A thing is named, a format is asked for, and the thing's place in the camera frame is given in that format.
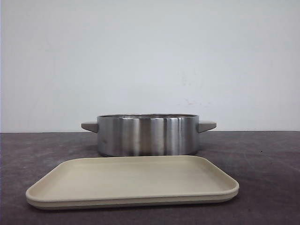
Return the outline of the beige rectangular tray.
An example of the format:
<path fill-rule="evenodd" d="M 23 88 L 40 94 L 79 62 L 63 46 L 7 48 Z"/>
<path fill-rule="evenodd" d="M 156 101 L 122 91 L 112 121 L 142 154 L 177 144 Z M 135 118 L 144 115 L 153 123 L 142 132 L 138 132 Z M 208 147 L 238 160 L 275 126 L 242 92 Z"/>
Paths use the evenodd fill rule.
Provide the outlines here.
<path fill-rule="evenodd" d="M 26 191 L 39 209 L 219 203 L 238 182 L 196 156 L 93 157 L 65 161 Z"/>

